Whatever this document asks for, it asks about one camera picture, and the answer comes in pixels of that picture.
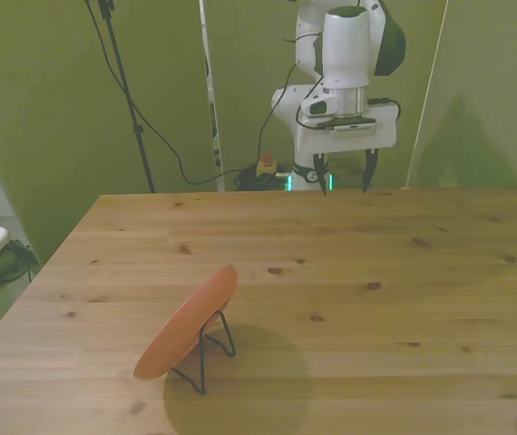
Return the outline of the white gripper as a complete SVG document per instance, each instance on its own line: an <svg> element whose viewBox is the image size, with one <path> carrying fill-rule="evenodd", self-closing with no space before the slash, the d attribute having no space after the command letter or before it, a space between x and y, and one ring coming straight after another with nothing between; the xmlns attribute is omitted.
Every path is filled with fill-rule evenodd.
<svg viewBox="0 0 517 435"><path fill-rule="evenodd" d="M335 127L333 130L311 130L297 127L297 150L313 156L317 181L327 194L327 160L325 153L366 150L362 190L368 191L376 171L378 149L391 148L396 142L397 105L393 102L372 105L366 117L374 122Z"/></svg>

